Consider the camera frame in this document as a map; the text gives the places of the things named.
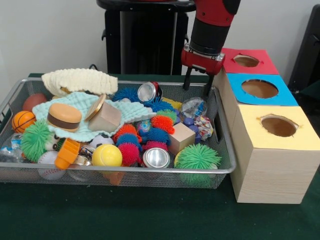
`metal basket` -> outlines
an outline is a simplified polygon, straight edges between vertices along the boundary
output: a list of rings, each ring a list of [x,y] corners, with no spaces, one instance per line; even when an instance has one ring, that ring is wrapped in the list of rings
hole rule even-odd
[[[119,81],[118,88],[139,88],[142,83]],[[179,102],[192,97],[201,97],[205,87],[205,84],[192,83],[189,90],[185,91],[182,83],[160,82],[159,84],[164,97]],[[48,99],[52,97],[40,78],[28,78],[17,82],[5,98],[0,106],[0,113],[2,113],[0,146],[14,133],[11,126],[14,114],[21,111],[27,97],[36,93],[43,93]],[[226,174],[235,169],[236,159],[218,90],[213,87],[205,100],[208,105],[207,116],[214,126],[214,134],[208,140],[201,141],[201,143],[213,148],[222,157],[219,169],[173,168],[175,156],[170,154],[169,168],[71,165],[60,179],[47,180],[40,176],[39,170],[56,171],[56,167],[52,164],[0,162],[0,182],[216,189]],[[190,181],[192,178],[197,178],[196,183]]]

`black cable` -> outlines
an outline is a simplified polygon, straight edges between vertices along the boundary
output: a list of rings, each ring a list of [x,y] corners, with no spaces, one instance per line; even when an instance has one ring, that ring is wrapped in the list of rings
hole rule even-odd
[[[97,68],[97,66],[95,64],[91,64],[89,69],[95,68],[95,70],[99,71],[99,69]]]

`white wall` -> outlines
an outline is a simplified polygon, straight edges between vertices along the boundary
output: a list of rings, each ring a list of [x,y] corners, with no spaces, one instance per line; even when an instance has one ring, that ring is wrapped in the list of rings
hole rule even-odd
[[[225,47],[267,49],[289,80],[312,7],[318,0],[242,0]],[[194,13],[190,13],[191,35]],[[2,0],[0,83],[63,68],[107,69],[104,10],[95,0]],[[3,88],[0,87],[0,98]]]

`round hole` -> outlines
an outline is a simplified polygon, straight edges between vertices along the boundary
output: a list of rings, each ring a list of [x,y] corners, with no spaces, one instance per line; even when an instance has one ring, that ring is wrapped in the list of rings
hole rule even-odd
[[[234,60],[240,66],[247,67],[247,68],[253,68],[253,67],[258,66],[258,64],[259,64],[258,59],[256,59],[253,56],[247,56],[247,55],[237,55],[234,58]]]
[[[279,137],[290,137],[295,134],[297,130],[292,121],[281,116],[266,117],[261,123],[269,133]]]
[[[275,85],[260,79],[250,79],[242,83],[242,89],[257,98],[269,99],[276,96],[279,91]]]

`stacked boxes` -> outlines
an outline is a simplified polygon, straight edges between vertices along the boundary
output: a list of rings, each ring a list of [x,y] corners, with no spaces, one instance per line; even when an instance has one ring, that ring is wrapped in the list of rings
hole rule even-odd
[[[320,164],[320,139],[264,50],[224,49],[217,76],[234,144],[239,203],[301,203]]]

